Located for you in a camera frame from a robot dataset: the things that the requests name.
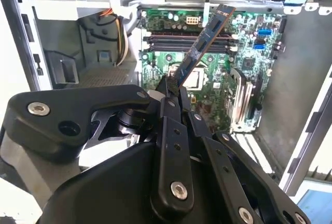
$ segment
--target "sata port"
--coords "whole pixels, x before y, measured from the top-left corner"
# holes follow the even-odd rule
[[[255,40],[255,44],[262,44],[262,45],[265,45],[265,43],[266,43],[266,42],[265,42],[265,40],[263,40],[263,39],[259,39],[259,38],[258,38],[258,39]]]
[[[263,45],[263,44],[254,44],[254,49],[263,50],[263,49],[265,49],[265,45]]]
[[[259,36],[270,36],[271,34],[272,34],[272,30],[261,29],[258,31]]]

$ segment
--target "motherboard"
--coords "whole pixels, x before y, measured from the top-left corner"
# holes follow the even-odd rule
[[[155,89],[173,75],[199,33],[199,10],[146,10],[142,21],[142,87]],[[286,19],[269,13],[235,12],[184,86],[192,109],[212,132],[252,132],[274,61],[282,51]]]

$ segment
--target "white connector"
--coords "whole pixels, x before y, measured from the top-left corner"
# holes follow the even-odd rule
[[[199,22],[199,17],[187,17],[186,18],[186,24],[197,25],[198,22]]]

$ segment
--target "orange wire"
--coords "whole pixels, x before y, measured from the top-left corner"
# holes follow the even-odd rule
[[[112,8],[103,11],[99,16],[100,16],[100,17],[103,17],[103,16],[108,16],[108,15],[110,15],[110,14],[113,14],[113,10],[112,10]]]

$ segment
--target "silver screw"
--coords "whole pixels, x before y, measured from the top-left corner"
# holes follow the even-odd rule
[[[198,114],[195,114],[194,116],[195,116],[196,119],[202,120],[201,116],[199,116]]]
[[[307,224],[306,221],[300,216],[298,213],[295,213],[296,218],[299,220],[301,224]]]
[[[229,137],[226,134],[223,133],[222,137],[223,137],[224,140],[229,141]]]
[[[139,96],[139,97],[142,97],[142,98],[145,98],[146,97],[146,95],[145,95],[145,93],[142,93],[142,92],[137,92],[137,95]]]
[[[171,106],[175,106],[173,101],[168,101],[168,104],[170,104]]]
[[[50,108],[41,102],[33,102],[27,106],[27,110],[33,114],[38,116],[46,116],[50,113]]]
[[[254,223],[253,216],[250,214],[250,212],[247,209],[245,209],[243,207],[239,208],[239,214],[245,223],[247,223],[247,224]]]
[[[188,191],[180,181],[172,182],[171,191],[173,195],[180,200],[185,200],[188,197]]]

